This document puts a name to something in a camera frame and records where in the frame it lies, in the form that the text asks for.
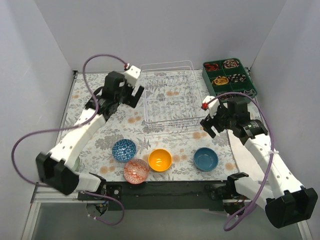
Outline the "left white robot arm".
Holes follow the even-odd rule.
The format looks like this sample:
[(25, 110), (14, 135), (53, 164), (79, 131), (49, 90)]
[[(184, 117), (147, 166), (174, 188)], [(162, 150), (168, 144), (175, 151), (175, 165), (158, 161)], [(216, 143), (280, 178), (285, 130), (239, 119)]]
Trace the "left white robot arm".
[(74, 129), (48, 153), (36, 157), (39, 179), (64, 195), (75, 191), (88, 191), (95, 200), (106, 196), (103, 178), (93, 173), (76, 171), (78, 157), (95, 132), (103, 127), (117, 111), (120, 104), (132, 108), (137, 106), (144, 87), (135, 91), (141, 70), (135, 66), (124, 73), (112, 71), (104, 79), (104, 86), (98, 88), (86, 103)]

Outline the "blue patterned bowl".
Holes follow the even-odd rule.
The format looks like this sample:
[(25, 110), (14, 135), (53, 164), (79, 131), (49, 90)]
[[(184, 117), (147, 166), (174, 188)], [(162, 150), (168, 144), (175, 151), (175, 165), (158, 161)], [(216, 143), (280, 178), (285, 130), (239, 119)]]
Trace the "blue patterned bowl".
[(136, 155), (136, 144), (130, 139), (118, 140), (112, 147), (112, 155), (120, 163), (127, 163)]

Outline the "aluminium frame rail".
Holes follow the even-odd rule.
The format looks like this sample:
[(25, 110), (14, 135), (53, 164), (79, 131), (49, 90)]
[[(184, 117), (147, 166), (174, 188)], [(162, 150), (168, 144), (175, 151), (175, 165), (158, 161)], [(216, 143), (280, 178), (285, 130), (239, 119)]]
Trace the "aluminium frame rail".
[(34, 201), (39, 201), (41, 203), (72, 203), (72, 202), (86, 202), (90, 204), (94, 203), (102, 203), (107, 199), (104, 198), (105, 195), (100, 193), (100, 196), (93, 196), (88, 193), (81, 193), (81, 192), (73, 192), (69, 195), (64, 195), (60, 192), (51, 191), (49, 189), (38, 189), (37, 192), (34, 194), (32, 199)]

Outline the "floral table mat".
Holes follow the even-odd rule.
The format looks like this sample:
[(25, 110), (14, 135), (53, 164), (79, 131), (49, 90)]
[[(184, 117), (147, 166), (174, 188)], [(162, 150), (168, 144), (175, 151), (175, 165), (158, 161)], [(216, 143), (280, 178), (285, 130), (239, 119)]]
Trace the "floral table mat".
[[(225, 180), (239, 172), (227, 131), (211, 138), (198, 124), (186, 129), (150, 132), (144, 120), (142, 103), (135, 108), (118, 107), (79, 154), (77, 172), (97, 174), (109, 182), (123, 182), (125, 164), (112, 155), (114, 144), (122, 139), (132, 140), (136, 145), (135, 157), (144, 161), (155, 149), (165, 149), (171, 154), (170, 168), (163, 172), (151, 170), (149, 181)], [(194, 154), (202, 147), (210, 148), (218, 155), (218, 165), (212, 171), (203, 172), (194, 165)]]

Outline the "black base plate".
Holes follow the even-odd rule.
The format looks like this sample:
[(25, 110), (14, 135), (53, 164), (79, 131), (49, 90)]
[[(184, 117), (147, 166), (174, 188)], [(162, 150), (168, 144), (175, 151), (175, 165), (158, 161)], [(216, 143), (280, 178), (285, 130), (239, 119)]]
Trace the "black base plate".
[(225, 206), (242, 207), (249, 201), (227, 189), (226, 180), (108, 181), (102, 195), (115, 198), (125, 210), (186, 210), (223, 211)]

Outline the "mint green bowl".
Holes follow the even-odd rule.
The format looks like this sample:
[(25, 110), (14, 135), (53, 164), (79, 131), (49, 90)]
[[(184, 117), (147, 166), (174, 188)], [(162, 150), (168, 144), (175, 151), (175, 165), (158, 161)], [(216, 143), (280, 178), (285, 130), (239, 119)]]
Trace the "mint green bowl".
[(74, 166), (73, 166), (73, 168), (72, 168), (75, 172), (78, 171), (79, 164), (80, 164), (80, 158), (77, 157), (76, 160), (75, 160)]

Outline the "dark blue bowl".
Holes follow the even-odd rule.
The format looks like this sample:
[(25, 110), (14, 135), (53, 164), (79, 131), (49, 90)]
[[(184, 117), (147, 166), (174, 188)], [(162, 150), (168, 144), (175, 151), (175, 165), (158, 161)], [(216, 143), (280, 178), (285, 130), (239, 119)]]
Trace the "dark blue bowl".
[(210, 172), (217, 167), (219, 158), (213, 149), (201, 147), (195, 151), (193, 155), (193, 163), (198, 170), (202, 172)]

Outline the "red patterned bowl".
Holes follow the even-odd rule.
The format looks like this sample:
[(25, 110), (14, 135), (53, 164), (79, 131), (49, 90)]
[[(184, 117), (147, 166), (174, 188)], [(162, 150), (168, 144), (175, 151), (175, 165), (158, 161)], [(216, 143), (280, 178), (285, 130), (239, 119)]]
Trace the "red patterned bowl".
[(124, 166), (124, 178), (127, 182), (133, 185), (139, 185), (146, 181), (149, 174), (150, 167), (143, 159), (131, 159)]

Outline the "white wire dish rack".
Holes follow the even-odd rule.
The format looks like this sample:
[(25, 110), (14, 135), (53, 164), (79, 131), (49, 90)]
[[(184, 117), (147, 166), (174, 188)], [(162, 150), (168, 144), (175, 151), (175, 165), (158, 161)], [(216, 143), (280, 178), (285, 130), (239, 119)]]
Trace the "white wire dish rack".
[(150, 132), (195, 127), (204, 117), (201, 91), (190, 60), (140, 66), (144, 121)]

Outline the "green compartment tray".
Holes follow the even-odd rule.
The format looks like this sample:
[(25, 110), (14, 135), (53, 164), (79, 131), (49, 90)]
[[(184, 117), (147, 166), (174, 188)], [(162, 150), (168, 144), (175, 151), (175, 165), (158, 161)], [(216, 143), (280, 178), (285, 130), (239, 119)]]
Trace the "green compartment tray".
[(212, 96), (239, 92), (254, 98), (258, 94), (248, 71), (238, 58), (204, 62), (202, 77)]

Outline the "yellow bowl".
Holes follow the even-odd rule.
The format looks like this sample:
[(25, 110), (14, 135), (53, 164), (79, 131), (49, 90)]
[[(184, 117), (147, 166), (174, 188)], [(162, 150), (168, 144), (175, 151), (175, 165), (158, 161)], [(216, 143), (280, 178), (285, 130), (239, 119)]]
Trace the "yellow bowl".
[(171, 167), (172, 162), (172, 155), (162, 148), (153, 150), (148, 156), (148, 164), (156, 172), (167, 171)]

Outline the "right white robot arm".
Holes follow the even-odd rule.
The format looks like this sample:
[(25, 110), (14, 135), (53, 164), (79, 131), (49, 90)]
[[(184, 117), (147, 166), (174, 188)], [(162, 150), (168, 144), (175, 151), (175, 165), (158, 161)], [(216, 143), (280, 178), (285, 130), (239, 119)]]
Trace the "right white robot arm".
[(206, 96), (201, 108), (208, 115), (201, 120), (203, 130), (211, 138), (225, 130), (232, 131), (250, 152), (264, 172), (261, 183), (247, 173), (240, 172), (227, 177), (226, 192), (232, 199), (244, 196), (250, 203), (233, 213), (223, 229), (233, 230), (256, 207), (264, 210), (269, 222), (277, 229), (311, 218), (318, 200), (314, 188), (306, 188), (289, 170), (280, 153), (267, 121), (252, 119), (247, 101), (252, 98), (244, 93), (232, 93), (226, 104), (218, 96)]

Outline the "white cloth towel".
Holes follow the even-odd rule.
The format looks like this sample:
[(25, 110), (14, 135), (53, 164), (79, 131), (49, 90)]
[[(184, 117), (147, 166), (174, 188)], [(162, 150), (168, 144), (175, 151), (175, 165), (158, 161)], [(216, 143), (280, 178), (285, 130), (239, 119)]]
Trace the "white cloth towel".
[(261, 182), (264, 178), (264, 172), (253, 155), (246, 149), (241, 140), (233, 134), (231, 129), (227, 130), (227, 134), (238, 171), (248, 174), (256, 182)]

